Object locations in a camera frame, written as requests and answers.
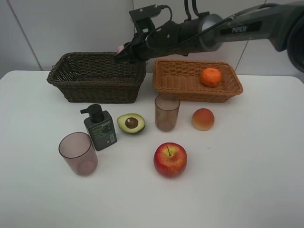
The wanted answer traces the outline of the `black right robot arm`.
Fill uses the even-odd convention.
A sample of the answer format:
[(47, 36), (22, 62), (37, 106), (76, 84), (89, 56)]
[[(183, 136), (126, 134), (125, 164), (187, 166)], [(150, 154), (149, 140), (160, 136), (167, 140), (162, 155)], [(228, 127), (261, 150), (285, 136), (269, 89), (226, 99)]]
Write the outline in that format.
[(269, 40), (276, 51), (287, 51), (290, 62), (304, 69), (304, 3), (263, 4), (227, 18), (209, 12), (188, 15), (183, 23), (172, 19), (155, 27), (152, 18), (164, 9), (150, 5), (129, 12), (136, 28), (133, 39), (115, 55), (118, 62), (145, 62), (169, 55), (213, 52), (225, 42)]

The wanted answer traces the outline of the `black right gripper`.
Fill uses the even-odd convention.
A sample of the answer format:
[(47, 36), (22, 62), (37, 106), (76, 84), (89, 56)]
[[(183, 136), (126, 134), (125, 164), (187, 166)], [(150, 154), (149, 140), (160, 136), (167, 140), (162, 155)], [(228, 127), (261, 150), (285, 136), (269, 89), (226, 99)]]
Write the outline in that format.
[(143, 34), (136, 32), (131, 42), (117, 48), (114, 60), (134, 64), (146, 62), (151, 58), (198, 53), (202, 51), (198, 36), (201, 32), (200, 19), (187, 20), (181, 24), (169, 20), (152, 31)]

